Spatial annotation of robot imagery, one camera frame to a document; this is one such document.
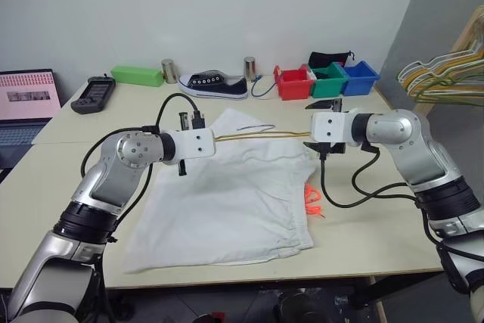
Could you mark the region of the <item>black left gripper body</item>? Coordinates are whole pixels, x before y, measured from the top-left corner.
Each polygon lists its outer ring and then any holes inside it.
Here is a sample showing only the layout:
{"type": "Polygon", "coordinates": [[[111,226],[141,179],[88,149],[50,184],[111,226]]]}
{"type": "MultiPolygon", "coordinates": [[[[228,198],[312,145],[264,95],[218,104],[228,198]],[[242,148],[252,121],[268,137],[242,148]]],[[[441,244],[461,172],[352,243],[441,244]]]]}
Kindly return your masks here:
{"type": "MultiPolygon", "coordinates": [[[[188,122],[188,113],[187,112],[180,112],[178,115],[179,115],[179,119],[180,119],[181,130],[182,131],[189,130],[190,124],[188,122]]],[[[178,175],[179,176],[187,175],[184,160],[181,160],[178,163],[178,175]]]]}

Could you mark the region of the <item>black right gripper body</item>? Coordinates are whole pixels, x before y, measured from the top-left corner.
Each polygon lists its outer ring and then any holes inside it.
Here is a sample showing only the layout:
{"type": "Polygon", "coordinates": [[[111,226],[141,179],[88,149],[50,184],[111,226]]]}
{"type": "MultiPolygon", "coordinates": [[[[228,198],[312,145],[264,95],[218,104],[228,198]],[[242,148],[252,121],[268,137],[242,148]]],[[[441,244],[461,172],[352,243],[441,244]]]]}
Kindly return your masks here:
{"type": "MultiPolygon", "coordinates": [[[[340,112],[342,109],[342,99],[341,98],[334,98],[322,101],[323,108],[331,110],[332,112],[340,112]]],[[[335,143],[332,145],[329,142],[325,142],[322,144],[323,152],[328,154],[344,154],[345,153],[345,145],[344,143],[335,143]]]]}

